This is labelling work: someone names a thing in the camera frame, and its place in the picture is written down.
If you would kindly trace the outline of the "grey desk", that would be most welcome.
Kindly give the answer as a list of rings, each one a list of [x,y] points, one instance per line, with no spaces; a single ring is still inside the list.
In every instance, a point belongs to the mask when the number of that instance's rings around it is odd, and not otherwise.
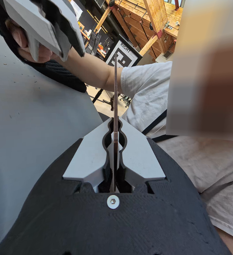
[[[101,123],[87,92],[22,63],[0,36],[0,242],[48,166]]]

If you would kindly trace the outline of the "black storage shelving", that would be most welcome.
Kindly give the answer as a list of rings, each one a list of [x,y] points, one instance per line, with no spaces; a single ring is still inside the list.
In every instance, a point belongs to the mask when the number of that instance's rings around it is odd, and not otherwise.
[[[118,37],[119,26],[106,1],[74,1],[82,13],[78,19],[86,52],[104,60]]]

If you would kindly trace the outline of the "person's right forearm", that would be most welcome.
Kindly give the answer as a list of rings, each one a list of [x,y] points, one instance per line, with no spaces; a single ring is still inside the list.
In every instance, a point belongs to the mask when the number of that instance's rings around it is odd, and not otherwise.
[[[81,57],[73,47],[65,62],[55,53],[52,54],[51,59],[56,60],[89,86],[114,92],[115,68],[101,59],[87,53]]]

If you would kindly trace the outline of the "wooden puzzle parts sheet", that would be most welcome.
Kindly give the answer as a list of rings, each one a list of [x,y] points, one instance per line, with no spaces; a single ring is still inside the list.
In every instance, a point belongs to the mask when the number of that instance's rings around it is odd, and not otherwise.
[[[113,192],[116,192],[116,172],[117,172],[117,162],[118,162],[118,84],[117,84],[117,53],[115,52],[115,65],[114,65],[114,125],[113,125],[113,176],[112,185]]]

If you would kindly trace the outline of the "wooden timber frame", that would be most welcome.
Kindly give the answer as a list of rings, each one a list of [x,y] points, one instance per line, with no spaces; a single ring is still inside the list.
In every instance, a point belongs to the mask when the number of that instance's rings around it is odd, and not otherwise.
[[[103,1],[106,9],[97,23],[98,33],[105,19],[112,14],[129,41],[156,60],[161,54],[174,52],[183,8],[179,2],[163,0]]]

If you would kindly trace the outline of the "black framed marker sign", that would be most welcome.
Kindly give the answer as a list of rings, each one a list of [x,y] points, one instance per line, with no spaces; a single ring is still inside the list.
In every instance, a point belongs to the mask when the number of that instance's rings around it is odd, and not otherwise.
[[[115,54],[117,54],[117,67],[133,67],[142,59],[140,53],[120,34],[110,46],[110,50],[104,58],[107,65],[115,66]]]

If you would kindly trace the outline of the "black office chair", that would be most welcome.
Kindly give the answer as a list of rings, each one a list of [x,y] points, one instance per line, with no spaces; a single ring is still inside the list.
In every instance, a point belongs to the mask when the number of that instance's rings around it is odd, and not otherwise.
[[[132,99],[130,97],[124,94],[120,94],[120,101],[122,101],[125,104],[125,108],[129,107],[131,100]]]

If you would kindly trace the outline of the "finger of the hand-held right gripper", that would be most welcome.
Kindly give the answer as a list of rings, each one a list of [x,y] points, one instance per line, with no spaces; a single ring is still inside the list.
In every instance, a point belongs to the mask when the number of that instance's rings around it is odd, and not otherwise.
[[[76,13],[69,1],[47,0],[46,19],[54,28],[56,41],[60,46],[58,54],[61,60],[67,60],[73,47],[79,56],[86,53]]]
[[[50,21],[45,18],[45,13],[39,5],[31,1],[21,0],[3,0],[3,5],[10,18],[26,32],[34,30],[37,33],[40,44],[57,55],[60,53],[54,28]]]

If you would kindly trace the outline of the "black quilted cushion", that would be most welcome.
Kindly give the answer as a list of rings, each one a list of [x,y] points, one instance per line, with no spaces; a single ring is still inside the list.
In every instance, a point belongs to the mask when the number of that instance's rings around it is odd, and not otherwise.
[[[14,40],[10,28],[7,27],[6,23],[10,21],[10,17],[0,5],[0,35],[5,40],[9,49],[13,54],[24,64],[29,65],[34,68],[36,71],[45,75],[46,77],[59,82],[67,87],[70,87],[81,93],[86,92],[86,85],[78,77],[71,74],[66,68],[57,63],[55,60],[49,60],[45,63],[33,63],[28,60],[25,60],[18,52],[20,46]]]

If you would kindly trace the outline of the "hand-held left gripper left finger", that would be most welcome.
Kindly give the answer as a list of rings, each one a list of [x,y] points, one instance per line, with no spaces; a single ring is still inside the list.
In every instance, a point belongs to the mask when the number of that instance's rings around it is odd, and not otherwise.
[[[102,140],[109,131],[109,118],[101,125],[83,137],[81,144],[68,165],[63,179],[88,182],[95,192],[99,192],[98,185],[104,180],[103,166],[106,162],[107,150],[103,148]]]

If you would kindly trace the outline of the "person's right hand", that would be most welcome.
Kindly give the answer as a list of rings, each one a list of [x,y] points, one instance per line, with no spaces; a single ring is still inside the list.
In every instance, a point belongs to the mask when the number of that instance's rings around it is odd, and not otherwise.
[[[13,39],[18,44],[17,50],[20,56],[22,56],[25,60],[33,63],[45,63],[57,57],[51,50],[40,44],[38,61],[35,61],[30,54],[28,46],[29,41],[26,37],[26,31],[12,19],[7,19],[5,24]]]

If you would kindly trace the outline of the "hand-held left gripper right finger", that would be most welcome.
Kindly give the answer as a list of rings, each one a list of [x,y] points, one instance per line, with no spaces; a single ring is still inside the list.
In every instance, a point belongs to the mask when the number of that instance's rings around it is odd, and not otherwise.
[[[124,169],[124,181],[135,188],[152,180],[166,178],[145,135],[119,117],[120,163]]]

